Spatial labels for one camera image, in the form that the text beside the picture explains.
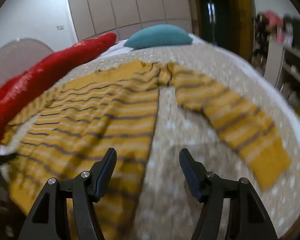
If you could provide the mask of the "yellow striped knit sweater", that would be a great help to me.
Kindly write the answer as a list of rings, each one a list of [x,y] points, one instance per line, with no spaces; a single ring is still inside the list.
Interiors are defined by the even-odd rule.
[[[118,239],[131,222],[151,151],[159,88],[173,86],[178,107],[201,113],[219,138],[252,169],[262,189],[274,185],[291,160],[275,123],[260,107],[206,74],[134,60],[98,71],[46,92],[7,125],[2,139],[31,116],[38,119],[11,163],[10,197],[28,213],[50,177],[74,178],[117,151],[110,191],[96,206],[106,239]]]

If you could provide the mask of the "beige dotted bedspread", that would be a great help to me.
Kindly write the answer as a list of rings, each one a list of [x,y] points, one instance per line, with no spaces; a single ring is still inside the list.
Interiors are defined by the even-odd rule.
[[[230,57],[212,45],[147,48],[99,57],[74,68],[46,92],[80,77],[117,68],[122,63],[134,60],[177,63],[186,69],[208,75],[254,103],[275,123],[291,163],[274,185],[262,189],[247,162],[219,138],[210,121],[201,113],[178,107],[175,88],[161,86],[151,151],[136,198],[136,208],[131,222],[118,239],[191,238],[201,205],[191,196],[179,165],[179,151],[182,148],[187,148],[194,159],[222,178],[248,178],[261,198],[277,236],[285,237],[300,216],[300,145],[281,108]],[[6,145],[17,151],[19,142],[37,119],[38,115],[33,115],[21,124]]]

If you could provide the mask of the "red fluffy blanket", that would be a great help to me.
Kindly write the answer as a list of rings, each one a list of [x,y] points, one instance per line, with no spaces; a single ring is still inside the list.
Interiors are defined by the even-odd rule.
[[[70,70],[104,53],[116,42],[115,33],[77,42],[55,52],[0,87],[0,141],[6,125],[31,101],[53,86]]]

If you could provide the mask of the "round grey headboard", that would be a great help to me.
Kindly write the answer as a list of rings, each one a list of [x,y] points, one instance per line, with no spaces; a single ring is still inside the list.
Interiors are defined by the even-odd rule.
[[[0,48],[0,86],[7,80],[28,70],[54,51],[45,43],[22,38]]]

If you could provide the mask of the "cluttered white shelf unit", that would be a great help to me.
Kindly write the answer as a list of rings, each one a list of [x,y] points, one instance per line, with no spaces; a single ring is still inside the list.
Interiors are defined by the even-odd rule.
[[[265,11],[254,27],[253,66],[300,117],[300,20]]]

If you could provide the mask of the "teal pillow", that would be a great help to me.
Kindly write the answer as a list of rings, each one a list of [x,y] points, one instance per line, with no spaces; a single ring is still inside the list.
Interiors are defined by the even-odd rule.
[[[134,33],[124,44],[125,47],[143,49],[162,46],[182,46],[192,44],[188,33],[170,24],[159,24]]]

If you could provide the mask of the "dark wooden door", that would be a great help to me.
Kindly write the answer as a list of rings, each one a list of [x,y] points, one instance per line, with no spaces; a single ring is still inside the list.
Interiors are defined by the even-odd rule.
[[[199,37],[248,62],[254,46],[253,0],[195,0]]]

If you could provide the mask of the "beige wardrobe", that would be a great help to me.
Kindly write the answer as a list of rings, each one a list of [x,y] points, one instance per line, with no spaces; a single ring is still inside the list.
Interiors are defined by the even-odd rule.
[[[68,0],[78,40],[114,32],[126,40],[137,31],[171,24],[192,31],[189,0]]]

